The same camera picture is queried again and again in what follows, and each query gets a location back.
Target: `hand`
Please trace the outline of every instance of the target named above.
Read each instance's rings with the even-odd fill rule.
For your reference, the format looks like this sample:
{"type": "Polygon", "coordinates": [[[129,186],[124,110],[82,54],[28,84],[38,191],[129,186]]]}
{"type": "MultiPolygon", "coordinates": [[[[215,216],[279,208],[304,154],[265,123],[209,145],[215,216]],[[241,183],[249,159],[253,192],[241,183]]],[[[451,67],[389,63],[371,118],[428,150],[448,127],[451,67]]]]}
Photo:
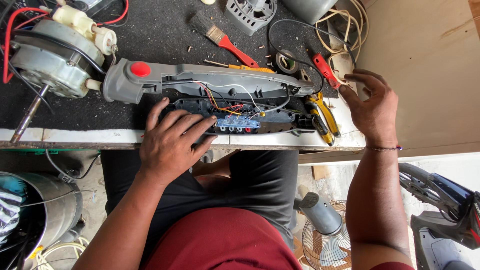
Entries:
{"type": "Polygon", "coordinates": [[[159,124],[158,116],[168,103],[169,99],[163,98],[148,114],[140,147],[142,166],[138,172],[143,176],[142,181],[163,187],[195,164],[217,137],[207,136],[192,148],[192,144],[216,122],[216,116],[204,119],[200,114],[174,110],[167,113],[159,124]]]}
{"type": "Polygon", "coordinates": [[[365,135],[367,145],[395,148],[398,96],[382,76],[367,70],[354,69],[353,74],[345,74],[345,79],[366,86],[363,88],[369,97],[366,101],[361,101],[355,91],[346,86],[338,91],[350,107],[353,124],[365,135]]]}

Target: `fan grill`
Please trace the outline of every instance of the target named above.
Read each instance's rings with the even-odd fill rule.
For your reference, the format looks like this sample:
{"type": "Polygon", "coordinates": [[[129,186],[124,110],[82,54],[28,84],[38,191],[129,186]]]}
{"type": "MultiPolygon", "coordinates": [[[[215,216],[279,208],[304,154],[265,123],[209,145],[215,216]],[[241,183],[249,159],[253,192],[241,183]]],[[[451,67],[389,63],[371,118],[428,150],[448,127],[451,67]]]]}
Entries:
{"type": "Polygon", "coordinates": [[[303,228],[303,253],[308,263],[316,270],[343,270],[351,266],[350,237],[347,232],[347,225],[345,224],[346,202],[347,201],[344,200],[330,202],[333,209],[342,216],[342,228],[335,235],[326,236],[319,233],[310,221],[307,221],[303,228]],[[338,246],[342,251],[346,252],[347,255],[335,251],[337,250],[336,245],[328,242],[331,238],[337,240],[338,246]],[[322,250],[324,250],[324,254],[328,255],[320,259],[322,250]]]}

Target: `concrete floor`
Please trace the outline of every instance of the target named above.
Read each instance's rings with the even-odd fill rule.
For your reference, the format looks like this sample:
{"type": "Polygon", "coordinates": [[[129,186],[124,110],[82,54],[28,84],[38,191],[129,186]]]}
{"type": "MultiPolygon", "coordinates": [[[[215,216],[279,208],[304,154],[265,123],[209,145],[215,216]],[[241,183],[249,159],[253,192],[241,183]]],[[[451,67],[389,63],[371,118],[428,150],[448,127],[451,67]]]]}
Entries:
{"type": "MultiPolygon", "coordinates": [[[[219,159],[227,152],[216,150],[214,151],[214,160],[219,159]]],[[[65,151],[57,155],[52,155],[52,158],[58,164],[65,164],[67,166],[78,168],[83,166],[82,171],[88,167],[91,160],[96,155],[96,151],[65,151]]],[[[480,190],[480,182],[476,181],[480,174],[480,154],[470,156],[468,158],[448,159],[448,160],[427,160],[421,162],[413,162],[428,172],[437,172],[451,180],[458,182],[472,190],[480,190]]],[[[45,155],[19,155],[13,152],[0,151],[0,170],[8,172],[53,172],[53,167],[48,163],[45,155]]],[[[337,165],[325,166],[324,175],[318,181],[314,180],[312,175],[312,168],[310,166],[299,166],[298,180],[297,180],[297,197],[304,197],[309,191],[317,192],[323,196],[327,201],[342,200],[347,198],[348,187],[356,170],[356,165],[337,165]]],[[[92,201],[90,194],[84,194],[84,208],[83,218],[86,221],[82,235],[91,240],[97,232],[100,225],[106,219],[105,212],[106,193],[105,184],[103,181],[102,166],[98,159],[90,173],[81,181],[77,183],[80,189],[94,190],[95,202],[92,201]]],[[[406,211],[406,219],[409,220],[412,214],[418,215],[423,210],[436,210],[430,205],[422,204],[414,197],[410,196],[408,192],[402,190],[404,207],[406,211]]],[[[306,219],[303,215],[297,215],[297,227],[293,230],[294,235],[301,239],[301,233],[306,219]]],[[[411,238],[411,251],[413,253],[413,241],[411,238]]],[[[480,260],[478,251],[470,251],[471,261],[475,268],[480,269],[480,260]]],[[[55,251],[48,260],[55,260],[61,258],[74,258],[73,249],[65,248],[55,251]]],[[[74,260],[63,260],[53,262],[51,265],[56,270],[69,270],[74,264],[74,260]]]]}

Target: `white wire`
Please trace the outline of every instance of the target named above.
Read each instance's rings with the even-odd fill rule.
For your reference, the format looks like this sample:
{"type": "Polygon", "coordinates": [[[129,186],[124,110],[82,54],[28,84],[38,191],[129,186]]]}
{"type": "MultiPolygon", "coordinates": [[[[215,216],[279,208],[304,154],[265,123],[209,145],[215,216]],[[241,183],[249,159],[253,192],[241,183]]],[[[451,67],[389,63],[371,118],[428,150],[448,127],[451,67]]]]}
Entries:
{"type": "Polygon", "coordinates": [[[262,111],[262,110],[257,106],[257,104],[255,103],[255,100],[253,100],[253,97],[252,97],[252,95],[250,95],[250,93],[248,92],[248,90],[247,90],[245,87],[241,86],[241,85],[215,86],[215,85],[213,85],[213,84],[211,84],[211,83],[209,83],[209,82],[202,82],[202,81],[196,81],[196,82],[198,82],[198,83],[203,83],[203,84],[205,84],[206,86],[209,86],[209,85],[210,85],[210,86],[213,86],[213,87],[240,86],[240,87],[243,88],[243,90],[245,90],[245,92],[247,92],[247,94],[250,96],[250,98],[252,99],[252,102],[253,102],[253,104],[255,105],[255,107],[256,107],[259,111],[262,111]]]}
{"type": "MultiPolygon", "coordinates": [[[[345,32],[345,41],[347,41],[348,39],[348,34],[349,34],[349,31],[350,31],[350,22],[353,21],[356,28],[357,28],[357,33],[358,33],[358,36],[357,36],[357,39],[355,40],[355,42],[353,43],[352,45],[352,50],[354,49],[358,49],[357,51],[357,56],[355,57],[355,61],[358,60],[359,58],[359,55],[360,55],[360,49],[361,49],[361,46],[362,44],[365,42],[365,40],[367,39],[367,36],[368,36],[368,33],[369,33],[369,30],[370,30],[370,22],[368,20],[368,15],[367,15],[367,12],[365,11],[365,9],[362,7],[362,5],[358,2],[358,0],[350,0],[350,2],[352,2],[352,4],[355,6],[355,8],[357,9],[357,11],[359,12],[360,14],[360,24],[358,23],[358,21],[350,15],[350,13],[348,13],[347,10],[334,10],[334,9],[330,9],[329,11],[332,12],[332,14],[326,16],[325,18],[317,21],[315,23],[315,26],[317,26],[318,23],[320,22],[323,22],[327,19],[329,19],[330,17],[336,15],[336,14],[340,14],[342,16],[345,16],[347,17],[348,19],[348,24],[347,24],[347,30],[345,32]],[[365,31],[365,36],[362,37],[362,34],[363,34],[363,18],[365,18],[365,23],[366,23],[366,31],[365,31]]],[[[335,79],[337,79],[337,81],[342,84],[342,85],[348,85],[348,83],[345,83],[343,81],[342,78],[339,78],[338,75],[336,74],[336,72],[333,70],[333,67],[332,67],[332,59],[336,56],[339,56],[339,55],[343,55],[343,54],[346,54],[348,53],[347,51],[347,48],[346,46],[344,45],[344,47],[342,49],[339,49],[339,50],[335,50],[331,47],[329,47],[322,39],[322,37],[320,36],[320,33],[318,32],[318,30],[316,30],[316,33],[317,33],[317,37],[318,39],[320,40],[320,42],[322,43],[322,45],[329,51],[332,53],[332,55],[328,58],[328,65],[330,66],[330,69],[332,69],[332,75],[335,77],[335,79]]]]}
{"type": "Polygon", "coordinates": [[[47,261],[47,257],[48,255],[50,255],[52,252],[56,251],[56,250],[59,250],[61,248],[66,248],[66,247],[73,247],[73,250],[75,251],[75,255],[77,257],[77,259],[80,257],[81,253],[85,251],[85,248],[88,244],[90,244],[90,242],[83,236],[80,236],[78,237],[78,241],[80,243],[76,243],[76,242],[70,242],[70,243],[64,243],[64,244],[60,244],[60,245],[55,245],[55,246],[52,246],[50,248],[47,248],[46,250],[44,251],[39,251],[37,252],[35,258],[36,258],[36,262],[37,262],[37,265],[38,265],[38,269],[39,270],[55,270],[47,261]]]}

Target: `yellow pliers handle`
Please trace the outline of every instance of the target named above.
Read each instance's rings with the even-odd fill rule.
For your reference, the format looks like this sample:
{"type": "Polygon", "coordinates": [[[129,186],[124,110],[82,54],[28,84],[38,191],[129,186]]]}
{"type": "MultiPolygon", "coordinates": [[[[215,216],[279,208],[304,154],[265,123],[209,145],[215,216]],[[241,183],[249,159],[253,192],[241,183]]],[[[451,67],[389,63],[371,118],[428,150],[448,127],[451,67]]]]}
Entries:
{"type": "Polygon", "coordinates": [[[340,131],[338,130],[338,126],[336,125],[335,117],[333,117],[332,112],[330,111],[330,108],[324,101],[324,96],[320,92],[317,94],[318,100],[314,98],[307,98],[307,101],[315,102],[322,113],[324,114],[325,119],[327,120],[328,127],[330,128],[330,131],[332,132],[333,136],[336,138],[340,138],[341,134],[340,131]]]}

